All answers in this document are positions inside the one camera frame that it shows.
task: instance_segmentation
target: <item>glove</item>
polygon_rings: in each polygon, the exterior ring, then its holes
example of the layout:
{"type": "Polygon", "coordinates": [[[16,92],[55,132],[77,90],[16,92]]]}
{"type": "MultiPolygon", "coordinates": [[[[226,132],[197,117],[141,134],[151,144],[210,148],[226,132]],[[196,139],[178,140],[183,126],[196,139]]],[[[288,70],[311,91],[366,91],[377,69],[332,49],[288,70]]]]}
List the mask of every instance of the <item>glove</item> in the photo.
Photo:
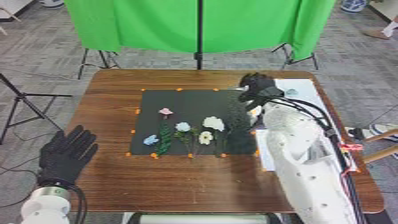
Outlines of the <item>glove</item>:
{"type": "Polygon", "coordinates": [[[276,80],[270,76],[254,73],[247,74],[240,80],[240,87],[249,86],[247,91],[240,94],[240,102],[252,101],[245,107],[251,111],[258,106],[263,106],[272,97],[283,97],[284,92],[277,89],[276,80]]]}
{"type": "Polygon", "coordinates": [[[39,159],[39,186],[61,184],[75,185],[82,169],[98,151],[96,135],[78,125],[69,135],[59,131],[50,143],[41,148],[39,159]]]}

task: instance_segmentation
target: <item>pink flower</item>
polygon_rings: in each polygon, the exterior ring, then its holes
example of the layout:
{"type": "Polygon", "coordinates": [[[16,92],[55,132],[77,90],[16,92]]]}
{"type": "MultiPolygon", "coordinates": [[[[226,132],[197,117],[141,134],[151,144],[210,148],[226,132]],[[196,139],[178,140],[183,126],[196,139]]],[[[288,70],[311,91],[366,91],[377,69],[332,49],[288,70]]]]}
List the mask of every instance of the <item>pink flower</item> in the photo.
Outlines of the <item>pink flower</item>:
{"type": "Polygon", "coordinates": [[[158,113],[165,115],[165,118],[167,118],[167,116],[169,116],[171,114],[174,114],[174,112],[171,111],[169,108],[164,108],[164,109],[158,111],[158,113]]]}

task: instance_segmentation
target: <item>wooden table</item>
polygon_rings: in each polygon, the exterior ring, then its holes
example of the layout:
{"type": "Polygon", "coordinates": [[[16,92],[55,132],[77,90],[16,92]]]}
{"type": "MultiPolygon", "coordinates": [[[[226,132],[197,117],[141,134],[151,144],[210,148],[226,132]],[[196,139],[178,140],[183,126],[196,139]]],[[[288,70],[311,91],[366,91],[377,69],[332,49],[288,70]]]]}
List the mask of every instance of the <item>wooden table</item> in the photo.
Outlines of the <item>wooden table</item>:
{"type": "MultiPolygon", "coordinates": [[[[68,129],[82,124],[98,135],[100,151],[84,170],[78,185],[89,211],[146,212],[292,212],[274,172],[261,171],[254,156],[126,157],[135,109],[142,90],[226,89],[252,71],[101,70],[96,73],[68,129]]],[[[308,72],[267,71],[284,79],[313,79],[341,129],[343,124],[315,76],[308,72]]],[[[380,191],[361,155],[354,180],[364,212],[384,209],[380,191]]]]}

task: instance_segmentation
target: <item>green screen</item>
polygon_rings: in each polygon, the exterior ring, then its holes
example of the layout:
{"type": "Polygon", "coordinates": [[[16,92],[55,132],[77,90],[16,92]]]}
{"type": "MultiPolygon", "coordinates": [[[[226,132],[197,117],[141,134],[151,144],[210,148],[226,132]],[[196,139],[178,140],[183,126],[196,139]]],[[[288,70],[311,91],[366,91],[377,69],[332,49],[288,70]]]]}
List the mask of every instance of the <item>green screen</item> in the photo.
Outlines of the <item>green screen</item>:
{"type": "MultiPolygon", "coordinates": [[[[66,0],[84,47],[196,52],[197,0],[66,0]]],[[[311,56],[334,0],[204,0],[204,53],[290,43],[311,56]]]]}

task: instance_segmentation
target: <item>floor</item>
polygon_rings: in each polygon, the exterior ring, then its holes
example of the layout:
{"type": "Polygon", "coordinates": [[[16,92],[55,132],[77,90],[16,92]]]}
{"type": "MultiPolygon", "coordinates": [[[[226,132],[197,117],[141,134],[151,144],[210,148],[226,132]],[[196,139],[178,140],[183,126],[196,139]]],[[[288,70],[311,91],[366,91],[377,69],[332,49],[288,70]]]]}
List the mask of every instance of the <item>floor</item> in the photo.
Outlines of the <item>floor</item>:
{"type": "MultiPolygon", "coordinates": [[[[66,127],[80,98],[96,72],[87,68],[84,79],[77,80],[82,60],[82,45],[75,34],[66,9],[48,10],[39,4],[20,16],[23,22],[2,23],[9,36],[0,35],[0,71],[25,92],[73,94],[73,99],[55,101],[50,117],[66,127]]],[[[379,123],[398,124],[398,32],[389,41],[377,40],[361,34],[361,29],[384,27],[386,22],[366,9],[350,15],[336,8],[320,39],[316,57],[320,70],[311,61],[288,66],[290,70],[315,72],[331,97],[347,126],[366,127],[379,123]]],[[[206,69],[281,69],[283,53],[272,49],[233,54],[204,56],[206,69]]],[[[100,63],[94,52],[89,60],[100,63]]],[[[160,51],[125,49],[117,62],[123,68],[194,69],[190,54],[171,54],[160,51]]],[[[0,87],[0,124],[5,122],[13,104],[13,93],[0,87]]],[[[45,98],[34,102],[45,106],[45,98]]],[[[29,108],[18,108],[18,119],[32,115],[29,108]]],[[[9,132],[0,146],[0,164],[5,167],[20,164],[39,155],[53,127],[36,121],[9,132]]],[[[366,145],[366,153],[377,151],[389,142],[366,145]]],[[[37,170],[37,160],[21,166],[37,170]]],[[[370,165],[370,171],[386,198],[386,209],[398,223],[398,161],[393,157],[370,165]]],[[[0,206],[18,201],[34,186],[34,178],[25,173],[0,176],[0,206]]],[[[20,206],[0,208],[0,223],[18,223],[20,206]]],[[[94,213],[87,223],[121,223],[121,214],[94,213]]]]}

